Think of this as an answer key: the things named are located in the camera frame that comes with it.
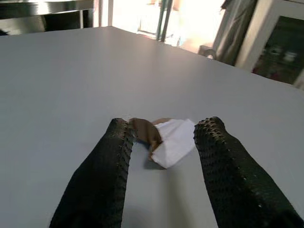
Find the brown and white paper wrapper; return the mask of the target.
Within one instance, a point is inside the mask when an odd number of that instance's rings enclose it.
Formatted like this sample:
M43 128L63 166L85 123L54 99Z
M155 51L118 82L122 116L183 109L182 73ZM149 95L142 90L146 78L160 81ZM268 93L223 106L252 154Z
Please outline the brown and white paper wrapper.
M136 140L149 146L148 159L162 168L170 168L195 147L195 123L190 119L160 118L153 122L132 118L129 123Z

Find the white glass door cabinet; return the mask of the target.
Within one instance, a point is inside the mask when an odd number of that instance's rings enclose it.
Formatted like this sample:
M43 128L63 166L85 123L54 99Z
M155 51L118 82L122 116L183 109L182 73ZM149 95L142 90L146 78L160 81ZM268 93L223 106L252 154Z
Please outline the white glass door cabinet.
M304 90L304 0L257 0L235 66Z

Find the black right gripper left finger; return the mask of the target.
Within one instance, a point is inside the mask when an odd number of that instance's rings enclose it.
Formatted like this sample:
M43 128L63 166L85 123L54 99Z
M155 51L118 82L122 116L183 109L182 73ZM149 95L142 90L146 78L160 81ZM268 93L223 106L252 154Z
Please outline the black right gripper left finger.
M130 124L112 119L73 173L49 228L121 228L132 147Z

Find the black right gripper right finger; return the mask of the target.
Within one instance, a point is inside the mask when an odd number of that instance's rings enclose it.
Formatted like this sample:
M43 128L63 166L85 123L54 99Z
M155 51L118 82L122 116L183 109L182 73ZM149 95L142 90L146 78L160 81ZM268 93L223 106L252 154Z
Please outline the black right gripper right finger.
M304 228L278 185L220 118L199 121L194 142L218 228Z

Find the black glossy table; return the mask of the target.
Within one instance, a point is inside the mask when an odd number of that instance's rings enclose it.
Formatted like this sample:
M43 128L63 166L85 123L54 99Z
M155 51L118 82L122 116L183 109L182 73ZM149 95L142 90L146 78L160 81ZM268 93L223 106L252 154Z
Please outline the black glossy table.
M0 0L0 36L93 27L94 0Z

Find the green metal post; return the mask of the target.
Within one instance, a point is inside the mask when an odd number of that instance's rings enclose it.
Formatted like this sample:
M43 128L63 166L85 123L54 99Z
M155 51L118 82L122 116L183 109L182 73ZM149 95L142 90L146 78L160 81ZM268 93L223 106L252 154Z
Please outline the green metal post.
M158 25L156 30L156 40L165 42L169 18L171 14L173 0L161 0Z

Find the grey curtain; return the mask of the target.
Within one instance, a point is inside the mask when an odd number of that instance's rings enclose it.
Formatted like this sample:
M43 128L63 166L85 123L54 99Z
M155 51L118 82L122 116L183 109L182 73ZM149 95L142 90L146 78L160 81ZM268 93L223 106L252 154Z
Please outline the grey curtain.
M235 65L256 5L257 0L224 0L225 12L213 44L217 61Z

